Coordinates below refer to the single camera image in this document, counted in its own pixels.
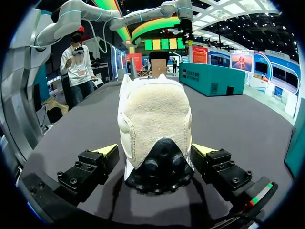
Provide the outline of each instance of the ceiling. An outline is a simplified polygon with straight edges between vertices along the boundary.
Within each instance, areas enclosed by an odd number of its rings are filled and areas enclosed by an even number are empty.
[[[43,0],[39,8],[54,11],[66,1]],[[93,5],[91,0],[83,1]],[[165,0],[117,0],[117,2],[122,15],[127,15],[137,10],[155,8]],[[232,40],[248,49],[260,51],[270,49],[288,54],[291,59],[298,61],[293,31],[270,0],[192,0],[192,5],[195,36],[215,41],[218,40],[219,34],[227,38],[228,42]],[[131,34],[140,24],[128,26],[129,33]],[[170,33],[157,30],[143,35],[143,38],[169,36]]]

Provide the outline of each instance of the gray table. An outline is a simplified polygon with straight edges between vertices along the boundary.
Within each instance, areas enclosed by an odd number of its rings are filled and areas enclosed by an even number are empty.
[[[69,111],[39,142],[23,175],[29,168],[42,169],[57,180],[57,172],[73,166],[83,150],[118,143],[119,164],[106,184],[98,186],[79,208],[117,222],[154,225],[194,226],[203,224],[209,215],[218,218],[227,214],[231,205],[198,174],[188,186],[159,197],[144,196],[125,186],[125,155],[117,125],[119,89],[119,83],[107,83]],[[267,214],[271,213],[292,184],[283,163],[292,125],[246,95],[208,98],[189,87],[185,91],[193,113],[194,143],[225,148],[240,167],[252,170],[254,181],[267,176],[279,184],[265,207]]]

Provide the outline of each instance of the teal booth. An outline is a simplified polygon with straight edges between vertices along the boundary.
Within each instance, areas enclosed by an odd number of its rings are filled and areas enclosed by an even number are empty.
[[[181,63],[179,81],[205,96],[238,95],[244,92],[245,72],[203,63]]]

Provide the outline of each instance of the qr code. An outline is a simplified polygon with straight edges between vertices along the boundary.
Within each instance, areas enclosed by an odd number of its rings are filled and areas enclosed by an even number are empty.
[[[211,83],[211,93],[217,93],[218,83]]]

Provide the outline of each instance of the jeans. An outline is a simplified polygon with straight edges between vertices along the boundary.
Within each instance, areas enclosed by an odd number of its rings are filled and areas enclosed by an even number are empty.
[[[74,106],[77,106],[88,95],[94,92],[93,82],[88,81],[76,86],[71,87],[71,94]]]

